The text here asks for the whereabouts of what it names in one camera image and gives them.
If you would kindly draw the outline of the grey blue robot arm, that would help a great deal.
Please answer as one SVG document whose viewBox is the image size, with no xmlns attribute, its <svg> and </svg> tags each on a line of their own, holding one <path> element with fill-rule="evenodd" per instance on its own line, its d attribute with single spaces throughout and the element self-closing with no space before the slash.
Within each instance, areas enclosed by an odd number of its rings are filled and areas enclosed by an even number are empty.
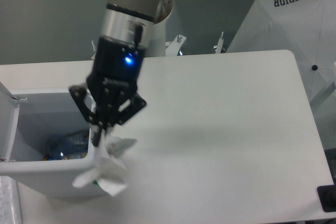
<svg viewBox="0 0 336 224">
<path fill-rule="evenodd" d="M 161 0 L 108 0 L 92 70 L 69 93 L 93 127 L 92 144 L 146 106 L 137 80 Z"/>
</svg>

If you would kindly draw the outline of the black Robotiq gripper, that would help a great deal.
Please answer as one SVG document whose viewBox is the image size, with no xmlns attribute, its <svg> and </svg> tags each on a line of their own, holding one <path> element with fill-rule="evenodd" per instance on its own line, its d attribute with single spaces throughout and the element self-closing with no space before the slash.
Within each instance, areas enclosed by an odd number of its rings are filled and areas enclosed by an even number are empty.
<svg viewBox="0 0 336 224">
<path fill-rule="evenodd" d="M 134 47 L 132 44 L 123 44 L 117 40 L 99 37 L 96 56 L 91 73 L 86 79 L 86 84 L 69 87 L 69 93 L 79 109 L 84 120 L 93 125 L 92 144 L 98 147 L 102 131 L 108 131 L 116 124 L 123 125 L 134 115 L 140 112 L 146 101 L 136 92 L 137 79 L 140 74 L 146 48 Z M 120 88 L 113 84 L 124 84 L 128 90 L 120 92 Z M 88 89 L 97 106 L 103 105 L 103 95 L 106 88 L 111 88 L 110 94 L 119 93 L 114 105 L 107 105 L 107 115 L 101 121 L 98 114 L 91 111 L 85 104 Z"/>
</svg>

